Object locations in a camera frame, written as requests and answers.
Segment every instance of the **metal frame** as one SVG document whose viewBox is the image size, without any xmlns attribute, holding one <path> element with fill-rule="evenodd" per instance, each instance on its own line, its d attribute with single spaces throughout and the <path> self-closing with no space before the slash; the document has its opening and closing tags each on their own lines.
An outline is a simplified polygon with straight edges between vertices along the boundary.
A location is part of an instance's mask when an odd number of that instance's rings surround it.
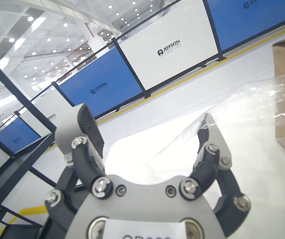
<svg viewBox="0 0 285 239">
<path fill-rule="evenodd" d="M 0 69 L 0 82 L 6 85 L 7 89 L 21 102 L 38 120 L 51 132 L 54 132 L 56 126 L 51 123 L 43 113 L 41 113 L 38 108 L 36 108 L 25 95 L 13 84 L 13 82 L 5 75 L 5 73 Z"/>
<path fill-rule="evenodd" d="M 215 24 L 214 24 L 214 20 L 213 20 L 213 17 L 212 17 L 212 14 L 211 14 L 211 10 L 210 10 L 209 4 L 208 4 L 208 0 L 202 0 L 202 2 L 203 2 L 203 5 L 204 5 L 206 14 L 208 16 L 208 19 L 209 19 L 209 23 L 210 23 L 211 30 L 212 30 L 212 33 L 213 33 L 213 37 L 214 37 L 214 40 L 215 40 L 215 45 L 216 45 L 216 47 L 218 49 L 218 60 L 217 61 L 220 62 L 220 61 L 226 59 L 226 57 L 224 57 L 223 54 L 222 54 L 219 37 L 218 37 L 218 34 L 217 34 L 217 30 L 215 28 Z"/>
<path fill-rule="evenodd" d="M 7 162 L 4 163 L 4 165 L 0 168 L 0 205 L 53 141 L 54 133 L 51 133 L 32 152 L 19 158 L 11 157 Z"/>
</svg>

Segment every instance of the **plastic wrap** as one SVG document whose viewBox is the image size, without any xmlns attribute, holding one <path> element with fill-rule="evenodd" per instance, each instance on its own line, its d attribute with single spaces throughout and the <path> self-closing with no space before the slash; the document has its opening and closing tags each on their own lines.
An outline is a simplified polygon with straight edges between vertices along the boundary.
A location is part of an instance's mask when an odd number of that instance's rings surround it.
<svg viewBox="0 0 285 239">
<path fill-rule="evenodd" d="M 231 238 L 285 238 L 285 75 L 236 89 L 210 108 L 145 166 L 154 183 L 189 176 L 197 158 L 201 128 L 217 125 L 232 154 L 232 168 L 252 202 L 247 220 Z M 221 196 L 215 182 L 205 193 L 214 208 Z"/>
</svg>

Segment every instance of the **ceiling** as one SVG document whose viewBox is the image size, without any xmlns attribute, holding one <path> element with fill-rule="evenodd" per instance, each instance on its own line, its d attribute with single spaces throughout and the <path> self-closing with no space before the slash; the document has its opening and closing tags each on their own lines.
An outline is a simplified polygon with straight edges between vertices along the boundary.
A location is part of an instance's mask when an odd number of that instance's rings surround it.
<svg viewBox="0 0 285 239">
<path fill-rule="evenodd" d="M 57 1 L 63 1 L 71 8 L 115 27 L 119 33 L 154 14 L 164 4 L 164 0 Z M 106 42 L 113 35 L 111 31 L 99 26 L 97 33 Z M 28 96 L 34 97 L 47 84 L 70 70 L 75 65 L 74 62 L 77 65 L 92 54 L 75 18 L 53 13 L 45 7 L 31 7 L 30 3 L 19 0 L 0 0 L 0 65 L 5 62 L 4 73 L 15 80 L 17 86 L 25 90 Z M 0 82 L 0 100 L 10 95 Z M 14 108 L 17 105 L 9 110 L 0 108 L 0 119 L 10 115 Z"/>
</svg>

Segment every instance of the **perforated panel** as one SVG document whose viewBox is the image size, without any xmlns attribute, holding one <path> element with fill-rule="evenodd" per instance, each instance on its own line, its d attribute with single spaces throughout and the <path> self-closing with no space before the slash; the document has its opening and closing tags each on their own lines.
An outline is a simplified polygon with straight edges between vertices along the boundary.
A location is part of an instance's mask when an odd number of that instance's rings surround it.
<svg viewBox="0 0 285 239">
<path fill-rule="evenodd" d="M 208 0 L 222 50 L 285 21 L 285 0 Z"/>
<path fill-rule="evenodd" d="M 0 141 L 12 152 L 19 151 L 37 139 L 39 139 L 39 135 L 26 125 L 20 117 L 0 132 Z"/>
<path fill-rule="evenodd" d="M 120 47 L 145 89 L 218 53 L 202 0 L 182 0 Z"/>
<path fill-rule="evenodd" d="M 142 93 L 116 48 L 59 87 L 74 105 L 86 103 L 95 117 Z"/>
</svg>

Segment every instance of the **fence railing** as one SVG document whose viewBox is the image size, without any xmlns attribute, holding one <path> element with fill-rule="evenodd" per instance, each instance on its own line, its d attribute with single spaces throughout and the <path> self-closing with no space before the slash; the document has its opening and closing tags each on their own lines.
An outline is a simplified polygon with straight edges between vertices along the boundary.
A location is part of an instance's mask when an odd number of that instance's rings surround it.
<svg viewBox="0 0 285 239">
<path fill-rule="evenodd" d="M 169 11 L 120 43 L 127 34 L 169 9 L 173 12 Z M 36 97 L 53 86 L 61 98 L 53 97 L 52 106 L 59 108 L 65 100 L 71 107 L 86 103 L 98 119 L 137 99 L 150 97 L 154 91 L 181 76 L 205 68 L 209 61 L 225 59 L 223 54 L 283 25 L 285 0 L 176 0 L 113 38 Z M 96 57 L 111 47 L 107 53 Z M 93 58 L 95 60 L 72 74 Z M 58 116 L 59 111 L 54 111 L 45 101 L 38 108 L 48 120 L 54 121 Z M 2 142 L 5 142 L 6 132 L 12 132 L 17 124 L 26 127 L 21 131 L 26 135 L 21 136 L 22 140 L 30 135 L 39 138 L 48 133 L 48 130 L 35 129 L 27 115 L 15 121 L 5 128 L 2 125 Z"/>
</svg>

